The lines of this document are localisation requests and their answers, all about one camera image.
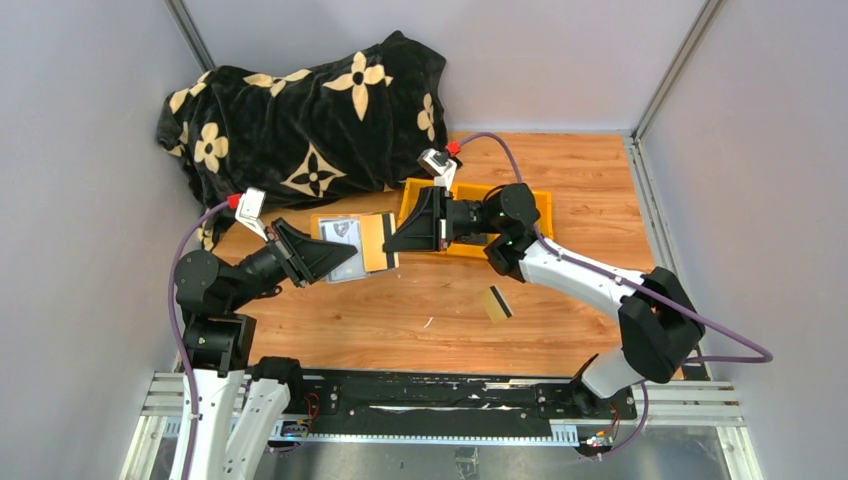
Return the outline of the yellow leather card holder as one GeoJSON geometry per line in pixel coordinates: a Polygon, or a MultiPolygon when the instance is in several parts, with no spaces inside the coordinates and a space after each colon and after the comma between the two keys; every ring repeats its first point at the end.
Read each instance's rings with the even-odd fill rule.
{"type": "Polygon", "coordinates": [[[397,253],[387,253],[385,242],[396,230],[393,212],[322,214],[311,218],[311,233],[320,240],[354,246],[357,253],[324,277],[327,283],[343,283],[395,269],[397,253]]]}

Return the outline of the gold card black stripe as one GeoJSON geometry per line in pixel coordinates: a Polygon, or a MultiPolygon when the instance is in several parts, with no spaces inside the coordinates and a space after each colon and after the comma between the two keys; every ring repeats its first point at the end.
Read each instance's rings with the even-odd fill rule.
{"type": "Polygon", "coordinates": [[[514,315],[512,308],[496,285],[490,285],[483,290],[480,301],[487,317],[494,324],[512,318],[514,315]]]}

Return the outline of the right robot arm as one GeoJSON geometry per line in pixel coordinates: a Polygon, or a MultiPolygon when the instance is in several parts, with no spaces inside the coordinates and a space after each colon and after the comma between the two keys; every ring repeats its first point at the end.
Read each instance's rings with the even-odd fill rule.
{"type": "Polygon", "coordinates": [[[542,236],[540,213],[524,183],[493,189],[481,200],[456,200],[443,186],[423,188],[410,216],[389,236],[386,252],[437,252],[461,236],[489,234],[493,270],[522,283],[574,297],[616,320],[620,346],[591,357],[560,400],[596,417],[621,390],[648,380],[667,383],[705,334],[677,276],[621,269],[578,255],[542,236]]]}

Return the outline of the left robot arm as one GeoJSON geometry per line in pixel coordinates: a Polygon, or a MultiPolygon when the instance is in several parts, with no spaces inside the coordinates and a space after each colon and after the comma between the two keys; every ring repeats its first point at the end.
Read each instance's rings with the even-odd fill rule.
{"type": "Polygon", "coordinates": [[[175,479],[251,479],[282,413],[320,410],[298,360],[249,363],[257,321],[240,308],[276,296],[284,280],[304,288],[353,258],[353,245],[317,240],[275,220],[265,245],[236,265],[193,251],[176,264],[171,290],[185,328],[184,406],[175,479]]]}

